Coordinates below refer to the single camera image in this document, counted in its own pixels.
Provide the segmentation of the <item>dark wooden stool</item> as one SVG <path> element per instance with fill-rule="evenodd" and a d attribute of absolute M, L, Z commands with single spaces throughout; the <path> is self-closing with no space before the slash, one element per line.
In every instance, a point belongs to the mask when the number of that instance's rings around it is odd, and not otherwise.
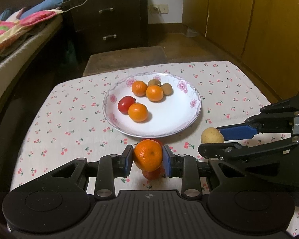
<path fill-rule="evenodd" d="M 164 63 L 167 63 L 167 57 L 161 46 L 108 51 L 90 56 L 83 77 Z"/>

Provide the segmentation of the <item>red cherry tomato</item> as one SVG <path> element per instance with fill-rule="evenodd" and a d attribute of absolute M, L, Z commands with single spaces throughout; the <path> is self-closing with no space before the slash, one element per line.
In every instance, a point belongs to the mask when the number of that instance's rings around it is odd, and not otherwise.
<path fill-rule="evenodd" d="M 164 144 L 160 141 L 160 140 L 158 140 L 158 139 L 152 139 L 153 141 L 156 141 L 158 144 L 160 144 L 160 146 L 163 146 Z"/>
<path fill-rule="evenodd" d="M 118 110 L 122 114 L 128 114 L 128 109 L 131 105 L 133 105 L 136 102 L 136 99 L 132 96 L 125 96 L 121 98 L 121 100 L 118 102 Z"/>
<path fill-rule="evenodd" d="M 142 171 L 142 175 L 145 179 L 156 180 L 159 179 L 165 173 L 163 166 L 161 165 L 157 170 L 154 171 Z"/>

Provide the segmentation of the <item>cherry print tablecloth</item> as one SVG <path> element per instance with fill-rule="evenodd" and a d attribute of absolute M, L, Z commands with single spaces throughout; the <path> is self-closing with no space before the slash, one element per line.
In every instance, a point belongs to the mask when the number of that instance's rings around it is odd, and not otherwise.
<path fill-rule="evenodd" d="M 201 96 L 192 125 L 156 138 L 181 157 L 181 177 L 148 180 L 134 162 L 128 177 L 117 176 L 125 147 L 153 138 L 119 132 L 102 103 L 115 83 L 144 72 L 182 77 Z M 198 152 L 205 129 L 243 123 L 267 105 L 226 61 L 150 65 L 59 84 L 21 146 L 2 204 L 7 224 L 16 238 L 293 238 L 299 207 L 289 192 Z M 253 147 L 289 137 L 260 133 L 238 142 Z"/>

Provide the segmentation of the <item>small orange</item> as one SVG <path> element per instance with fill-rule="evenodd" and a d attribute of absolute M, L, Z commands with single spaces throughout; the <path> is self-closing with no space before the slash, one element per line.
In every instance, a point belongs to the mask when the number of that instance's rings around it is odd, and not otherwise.
<path fill-rule="evenodd" d="M 162 163 L 162 145 L 150 139 L 139 142 L 134 148 L 133 161 L 140 170 L 157 170 Z"/>
<path fill-rule="evenodd" d="M 149 112 L 144 104 L 134 103 L 130 105 L 128 115 L 134 122 L 143 122 L 147 120 Z"/>
<path fill-rule="evenodd" d="M 158 85 L 151 85 L 147 87 L 146 97 L 152 102 L 158 102 L 164 97 L 164 91 Z"/>
<path fill-rule="evenodd" d="M 143 81 L 135 81 L 132 85 L 132 92 L 137 97 L 143 97 L 146 95 L 146 90 L 148 86 Z"/>

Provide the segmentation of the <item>dark wooden nightstand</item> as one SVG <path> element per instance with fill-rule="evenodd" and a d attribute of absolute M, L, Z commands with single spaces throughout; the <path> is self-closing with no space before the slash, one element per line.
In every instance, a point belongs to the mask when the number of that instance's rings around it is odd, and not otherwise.
<path fill-rule="evenodd" d="M 69 0 L 62 4 L 75 52 L 90 56 L 148 45 L 148 0 Z"/>

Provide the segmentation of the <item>blue pillow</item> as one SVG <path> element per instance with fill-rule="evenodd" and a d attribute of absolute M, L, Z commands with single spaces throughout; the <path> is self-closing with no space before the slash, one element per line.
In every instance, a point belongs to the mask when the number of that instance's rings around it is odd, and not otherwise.
<path fill-rule="evenodd" d="M 67 0 L 44 0 L 43 2 L 37 4 L 34 7 L 31 7 L 30 9 L 23 12 L 20 19 L 22 20 L 22 19 L 26 18 L 27 16 L 29 16 L 33 13 L 39 12 L 39 11 L 56 9 L 56 8 L 60 7 L 62 5 L 62 3 L 64 3 L 65 1 L 67 1 Z"/>

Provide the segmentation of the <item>white wall socket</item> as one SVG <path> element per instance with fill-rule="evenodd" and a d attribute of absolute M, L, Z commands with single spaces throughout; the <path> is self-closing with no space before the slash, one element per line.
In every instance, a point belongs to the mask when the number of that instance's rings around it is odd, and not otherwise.
<path fill-rule="evenodd" d="M 168 4 L 151 4 L 149 11 L 151 14 L 168 14 Z"/>

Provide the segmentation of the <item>white floral porcelain plate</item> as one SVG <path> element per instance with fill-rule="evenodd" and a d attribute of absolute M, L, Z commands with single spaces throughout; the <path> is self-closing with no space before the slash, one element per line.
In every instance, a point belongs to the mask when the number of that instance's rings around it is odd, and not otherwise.
<path fill-rule="evenodd" d="M 147 83 L 158 79 L 162 84 L 169 83 L 171 95 L 159 102 L 151 102 L 145 96 L 137 97 L 132 92 L 135 81 Z M 132 96 L 149 111 L 149 117 L 141 123 L 134 122 L 118 109 L 119 100 Z M 144 72 L 128 76 L 108 90 L 102 103 L 104 117 L 119 132 L 137 138 L 162 138 L 177 134 L 192 125 L 201 113 L 202 103 L 198 90 L 182 77 L 169 73 Z"/>

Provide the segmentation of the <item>colourful floral quilt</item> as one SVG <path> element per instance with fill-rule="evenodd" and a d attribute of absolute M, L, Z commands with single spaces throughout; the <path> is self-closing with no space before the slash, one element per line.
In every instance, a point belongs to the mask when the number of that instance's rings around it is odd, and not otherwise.
<path fill-rule="evenodd" d="M 0 21 L 0 54 L 35 25 L 62 13 L 63 11 L 58 9 L 43 10 L 15 22 Z"/>

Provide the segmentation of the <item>yellow wooden wardrobe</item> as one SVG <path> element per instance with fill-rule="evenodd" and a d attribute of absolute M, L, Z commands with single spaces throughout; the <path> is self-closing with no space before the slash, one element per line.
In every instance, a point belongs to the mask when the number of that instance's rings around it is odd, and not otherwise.
<path fill-rule="evenodd" d="M 183 0 L 182 21 L 281 99 L 299 94 L 299 0 Z"/>

